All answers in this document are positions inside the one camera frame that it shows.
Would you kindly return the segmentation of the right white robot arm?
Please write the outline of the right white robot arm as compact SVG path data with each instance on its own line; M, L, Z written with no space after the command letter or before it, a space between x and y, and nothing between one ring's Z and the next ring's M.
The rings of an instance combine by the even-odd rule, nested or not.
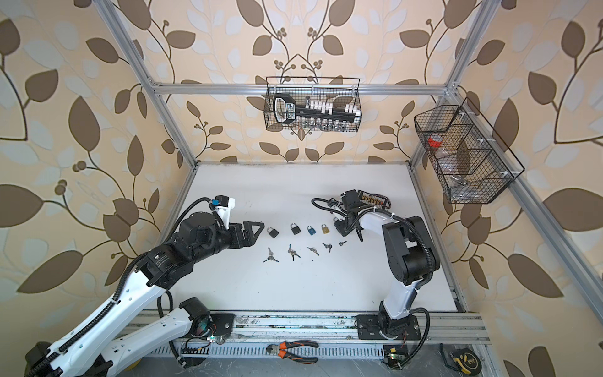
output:
M390 211L388 197L362 190L346 191L340 199L313 198L311 203L335 216L334 227L343 237L355 232L363 240L366 230L383 238L395 282L379 304L377 314L356 318L359 338L420 339L416 311L411 307L419 290L430 283L441 266L424 220L419 216L397 216Z

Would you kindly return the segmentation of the blue padlock keys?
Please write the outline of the blue padlock keys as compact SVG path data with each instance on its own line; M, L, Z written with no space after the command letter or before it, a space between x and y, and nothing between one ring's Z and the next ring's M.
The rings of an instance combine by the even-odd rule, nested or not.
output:
M316 255L320 256L320 254L318 253L318 251L317 251L317 249L316 249L316 248L312 248L312 247L307 247L307 248L308 248L310 251L312 251L312 253L314 253L314 254L316 254Z

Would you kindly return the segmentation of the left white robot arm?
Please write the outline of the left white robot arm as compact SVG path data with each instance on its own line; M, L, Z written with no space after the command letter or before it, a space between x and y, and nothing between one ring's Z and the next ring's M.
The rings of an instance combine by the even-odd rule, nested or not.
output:
M38 342L25 356L28 376L116 376L161 345L210 330L210 311L197 298L184 301L155 322L127 336L120 333L151 302L193 272L194 265L226 249L255 245L265 229L260 221L231 223L234 199L195 200L164 243L136 257L119 279L115 293L62 339Z

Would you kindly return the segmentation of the black padlock shackle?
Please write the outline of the black padlock shackle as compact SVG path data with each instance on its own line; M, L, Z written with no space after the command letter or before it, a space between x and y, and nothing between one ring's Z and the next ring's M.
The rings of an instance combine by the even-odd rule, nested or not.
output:
M268 227L267 231L268 235L270 235L270 237L272 238L276 238L279 235L279 232L276 229L273 229L272 227Z

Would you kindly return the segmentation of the black padlock keys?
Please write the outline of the black padlock keys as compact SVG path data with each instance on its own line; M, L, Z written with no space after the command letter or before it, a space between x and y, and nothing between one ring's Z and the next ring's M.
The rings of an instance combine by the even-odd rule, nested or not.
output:
M277 260L274 257L274 253L272 252L272 250L270 248L269 248L269 255L268 255L267 259L264 260L264 262L268 262L268 261L279 262L279 260Z

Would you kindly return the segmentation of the grey padlock keys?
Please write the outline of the grey padlock keys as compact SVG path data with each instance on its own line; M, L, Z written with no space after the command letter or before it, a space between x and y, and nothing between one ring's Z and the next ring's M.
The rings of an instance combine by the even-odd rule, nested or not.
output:
M292 260L295 261L295 259L300 259L301 256L297 253L297 251L295 251L291 245L289 245L289 248L287 250L287 252L291 255Z

